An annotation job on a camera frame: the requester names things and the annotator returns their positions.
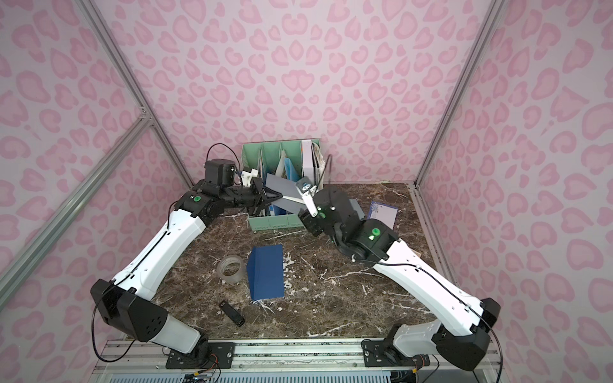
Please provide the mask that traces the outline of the light teal envelope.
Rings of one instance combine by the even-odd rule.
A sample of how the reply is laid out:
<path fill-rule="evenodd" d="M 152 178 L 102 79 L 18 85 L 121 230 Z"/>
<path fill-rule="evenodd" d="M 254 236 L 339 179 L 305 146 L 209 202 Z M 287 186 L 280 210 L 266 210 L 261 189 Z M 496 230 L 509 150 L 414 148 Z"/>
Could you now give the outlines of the light teal envelope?
<path fill-rule="evenodd" d="M 362 220 L 365 217 L 365 214 L 361 206 L 359 205 L 358 201 L 356 199 L 350 199 L 350 203 L 351 203 L 351 207 L 353 207 L 353 209 L 356 211 L 358 218 Z"/>

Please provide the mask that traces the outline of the dark blue envelope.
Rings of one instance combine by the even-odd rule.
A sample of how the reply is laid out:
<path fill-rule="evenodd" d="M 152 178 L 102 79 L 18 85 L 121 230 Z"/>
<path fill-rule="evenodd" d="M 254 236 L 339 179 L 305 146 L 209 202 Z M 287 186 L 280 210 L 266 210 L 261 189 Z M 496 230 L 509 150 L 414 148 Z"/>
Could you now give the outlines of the dark blue envelope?
<path fill-rule="evenodd" d="M 252 301 L 283 298 L 283 246 L 253 247 L 247 260 L 247 277 Z"/>

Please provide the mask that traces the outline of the aluminium front rail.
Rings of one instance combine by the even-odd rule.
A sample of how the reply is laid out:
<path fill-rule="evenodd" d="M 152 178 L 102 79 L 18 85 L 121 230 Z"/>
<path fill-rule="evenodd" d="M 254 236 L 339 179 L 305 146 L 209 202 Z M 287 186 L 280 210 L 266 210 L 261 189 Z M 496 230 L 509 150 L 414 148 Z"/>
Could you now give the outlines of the aluminium front rail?
<path fill-rule="evenodd" d="M 231 365 L 224 373 L 289 373 L 307 371 L 361 371 L 365 353 L 361 338 L 236 339 Z M 106 364 L 97 362 L 95 373 L 166 373 L 169 356 L 152 343 L 110 341 L 102 348 L 105 359 L 122 357 Z"/>

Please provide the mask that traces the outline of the green file organizer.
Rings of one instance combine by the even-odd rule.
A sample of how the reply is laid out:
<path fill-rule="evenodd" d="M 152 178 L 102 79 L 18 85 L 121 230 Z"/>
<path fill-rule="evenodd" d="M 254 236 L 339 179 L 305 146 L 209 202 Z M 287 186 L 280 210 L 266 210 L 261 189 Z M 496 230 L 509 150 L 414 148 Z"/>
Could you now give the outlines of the green file organizer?
<path fill-rule="evenodd" d="M 312 140 L 320 146 L 318 139 L 303 140 Z M 245 144 L 241 152 L 244 167 L 249 170 L 258 170 L 264 184 L 268 174 L 287 179 L 284 170 L 285 158 L 291 159 L 296 171 L 300 175 L 300 179 L 303 178 L 301 140 L 250 143 Z M 302 226 L 302 222 L 297 214 L 289 214 L 274 205 L 269 207 L 267 215 L 257 215 L 257 217 L 250 218 L 248 221 L 253 231 L 300 228 Z"/>

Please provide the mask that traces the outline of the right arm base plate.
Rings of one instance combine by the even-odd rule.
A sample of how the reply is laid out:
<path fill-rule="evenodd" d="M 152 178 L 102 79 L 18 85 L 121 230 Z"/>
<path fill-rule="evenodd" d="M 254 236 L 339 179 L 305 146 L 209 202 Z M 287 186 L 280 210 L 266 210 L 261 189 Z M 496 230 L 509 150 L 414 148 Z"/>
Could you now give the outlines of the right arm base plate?
<path fill-rule="evenodd" d="M 361 341 L 365 367 L 410 367 L 420 370 L 430 366 L 428 355 L 419 354 L 407 357 L 386 341 L 364 339 Z"/>

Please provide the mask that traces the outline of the stack of papers right slot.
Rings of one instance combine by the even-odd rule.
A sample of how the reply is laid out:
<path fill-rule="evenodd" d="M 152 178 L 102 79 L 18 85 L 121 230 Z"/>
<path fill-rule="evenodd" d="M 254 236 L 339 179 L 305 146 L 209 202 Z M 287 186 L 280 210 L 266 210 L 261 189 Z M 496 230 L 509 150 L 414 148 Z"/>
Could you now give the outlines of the stack of papers right slot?
<path fill-rule="evenodd" d="M 314 161 L 315 182 L 317 184 L 317 189 L 321 189 L 327 161 L 325 160 L 322 150 L 317 142 L 311 142 L 311 148 Z"/>

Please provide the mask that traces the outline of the clear tape roll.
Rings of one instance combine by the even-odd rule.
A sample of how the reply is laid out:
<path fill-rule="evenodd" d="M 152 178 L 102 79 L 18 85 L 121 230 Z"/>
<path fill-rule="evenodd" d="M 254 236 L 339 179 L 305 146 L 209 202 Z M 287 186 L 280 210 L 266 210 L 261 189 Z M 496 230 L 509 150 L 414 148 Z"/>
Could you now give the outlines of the clear tape roll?
<path fill-rule="evenodd" d="M 219 261 L 217 276 L 227 284 L 238 284 L 247 276 L 244 260 L 236 255 L 229 255 Z"/>

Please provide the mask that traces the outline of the white folder in organizer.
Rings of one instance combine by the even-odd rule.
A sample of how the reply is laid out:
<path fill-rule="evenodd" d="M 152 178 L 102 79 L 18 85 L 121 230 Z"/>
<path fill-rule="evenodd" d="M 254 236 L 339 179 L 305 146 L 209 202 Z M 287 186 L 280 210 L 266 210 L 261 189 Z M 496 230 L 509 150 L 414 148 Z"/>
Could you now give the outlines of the white folder in organizer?
<path fill-rule="evenodd" d="M 312 140 L 301 140 L 301 156 L 303 176 L 314 184 L 317 180 L 317 167 Z"/>

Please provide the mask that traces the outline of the white letter paper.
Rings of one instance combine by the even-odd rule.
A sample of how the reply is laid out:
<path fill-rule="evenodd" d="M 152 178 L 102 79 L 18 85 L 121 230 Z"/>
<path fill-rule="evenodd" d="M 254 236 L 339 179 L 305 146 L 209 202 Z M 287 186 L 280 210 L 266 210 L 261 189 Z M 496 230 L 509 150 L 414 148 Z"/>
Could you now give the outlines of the white letter paper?
<path fill-rule="evenodd" d="M 379 220 L 388 226 L 388 228 L 393 229 L 398 212 L 399 209 L 397 207 L 372 201 L 370 204 L 368 218 L 372 220 Z"/>

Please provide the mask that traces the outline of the small black device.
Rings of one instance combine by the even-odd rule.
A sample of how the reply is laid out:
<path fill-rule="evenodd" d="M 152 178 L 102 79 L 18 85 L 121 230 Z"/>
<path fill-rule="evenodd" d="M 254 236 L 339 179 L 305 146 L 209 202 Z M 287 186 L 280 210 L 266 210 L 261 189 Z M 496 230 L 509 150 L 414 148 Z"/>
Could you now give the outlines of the small black device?
<path fill-rule="evenodd" d="M 220 309 L 222 310 L 222 312 L 229 318 L 231 319 L 231 321 L 238 327 L 242 327 L 245 323 L 245 318 L 244 316 L 242 316 L 242 314 L 236 309 L 234 308 L 234 306 L 232 306 L 230 303 L 228 303 L 227 301 L 223 300 L 220 304 L 219 304 Z"/>

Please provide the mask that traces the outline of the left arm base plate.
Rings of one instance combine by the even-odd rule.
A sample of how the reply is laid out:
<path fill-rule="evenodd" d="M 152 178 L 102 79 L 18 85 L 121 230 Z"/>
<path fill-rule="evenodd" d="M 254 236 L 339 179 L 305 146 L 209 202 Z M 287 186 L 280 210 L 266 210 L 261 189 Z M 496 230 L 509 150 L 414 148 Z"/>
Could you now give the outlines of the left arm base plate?
<path fill-rule="evenodd" d="M 207 370 L 215 367 L 230 369 L 236 351 L 234 342 L 202 342 L 189 354 L 171 349 L 165 368 L 167 370 Z"/>

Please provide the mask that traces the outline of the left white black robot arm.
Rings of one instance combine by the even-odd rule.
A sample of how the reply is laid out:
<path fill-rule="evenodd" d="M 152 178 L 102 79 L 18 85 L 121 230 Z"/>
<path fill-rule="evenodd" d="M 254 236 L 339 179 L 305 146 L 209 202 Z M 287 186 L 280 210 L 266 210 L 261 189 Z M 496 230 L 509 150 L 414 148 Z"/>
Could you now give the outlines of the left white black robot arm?
<path fill-rule="evenodd" d="M 208 355 L 208 338 L 153 303 L 166 274 L 186 248 L 226 210 L 257 215 L 283 195 L 256 176 L 236 184 L 234 161 L 205 164 L 205 177 L 171 204 L 166 223 L 136 258 L 112 279 L 100 279 L 90 292 L 94 315 L 139 342 L 151 342 L 193 358 Z"/>

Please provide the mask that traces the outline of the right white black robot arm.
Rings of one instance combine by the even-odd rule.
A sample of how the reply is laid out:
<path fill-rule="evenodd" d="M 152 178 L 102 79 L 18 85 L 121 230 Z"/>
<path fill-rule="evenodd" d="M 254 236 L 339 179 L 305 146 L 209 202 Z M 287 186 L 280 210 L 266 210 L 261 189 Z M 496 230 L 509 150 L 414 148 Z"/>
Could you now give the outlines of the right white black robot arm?
<path fill-rule="evenodd" d="M 319 190 L 308 179 L 300 180 L 296 188 L 306 206 L 299 218 L 313 236 L 328 236 L 351 262 L 396 282 L 435 316 L 426 324 L 395 327 L 382 343 L 383 353 L 405 358 L 438 354 L 461 370 L 475 370 L 497 340 L 493 327 L 500 304 L 455 286 L 381 220 L 359 217 L 348 195 L 338 188 Z"/>

